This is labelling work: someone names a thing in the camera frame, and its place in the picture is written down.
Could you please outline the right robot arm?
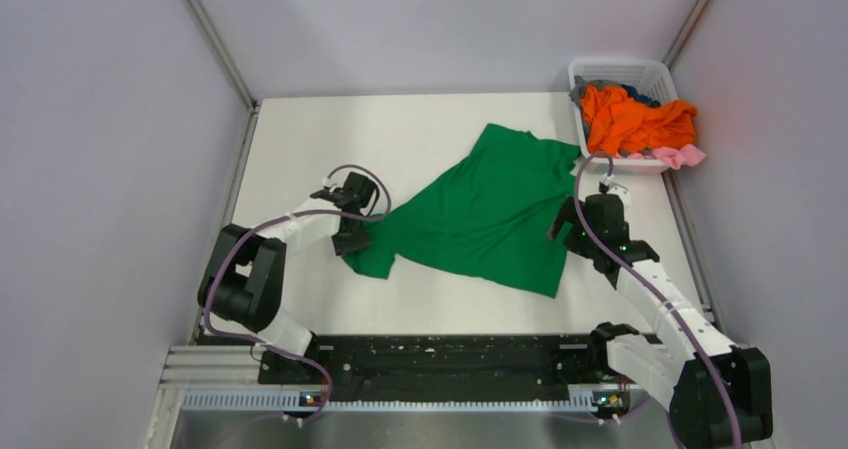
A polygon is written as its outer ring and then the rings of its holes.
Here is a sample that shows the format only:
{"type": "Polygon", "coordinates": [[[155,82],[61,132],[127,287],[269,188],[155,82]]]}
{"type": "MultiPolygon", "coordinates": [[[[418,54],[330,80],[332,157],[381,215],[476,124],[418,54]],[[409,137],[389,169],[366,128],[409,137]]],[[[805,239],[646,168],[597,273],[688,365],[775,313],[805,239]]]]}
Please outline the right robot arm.
{"type": "Polygon", "coordinates": [[[667,412],[685,448],[734,447],[774,430],[771,367],[762,351],[732,341],[676,287],[659,255],[631,238],[622,199],[611,193],[565,198],[548,238],[562,229],[567,250],[591,261],[650,324],[663,347],[628,324],[599,324],[586,366],[600,381],[622,375],[667,412]]]}

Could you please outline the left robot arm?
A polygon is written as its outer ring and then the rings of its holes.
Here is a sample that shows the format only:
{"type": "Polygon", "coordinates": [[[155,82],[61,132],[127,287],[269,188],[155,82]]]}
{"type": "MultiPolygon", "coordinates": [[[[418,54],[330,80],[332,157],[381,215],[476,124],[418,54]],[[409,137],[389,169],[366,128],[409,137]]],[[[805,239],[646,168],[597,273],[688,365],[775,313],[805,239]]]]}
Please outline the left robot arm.
{"type": "Polygon", "coordinates": [[[283,306],[287,263],[315,243],[329,241],[338,257],[366,249],[365,225],[380,220],[378,202],[391,197],[365,168],[345,165],[343,183],[327,176],[304,203],[252,228],[231,223],[220,230],[198,289],[201,328],[284,353],[283,370],[297,382],[319,373],[314,334],[283,306]]]}

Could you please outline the green t-shirt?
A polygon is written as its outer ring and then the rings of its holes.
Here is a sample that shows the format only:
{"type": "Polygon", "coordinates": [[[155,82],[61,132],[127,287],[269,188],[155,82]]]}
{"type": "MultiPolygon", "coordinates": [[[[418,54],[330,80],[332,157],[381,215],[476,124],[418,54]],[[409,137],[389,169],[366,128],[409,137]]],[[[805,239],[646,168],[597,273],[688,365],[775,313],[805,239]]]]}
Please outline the green t-shirt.
{"type": "Polygon", "coordinates": [[[575,145],[488,124],[467,156],[367,224],[369,247],[344,261],[361,276],[386,279],[402,257],[553,298],[567,250],[547,233],[573,193],[579,156],[575,145]]]}

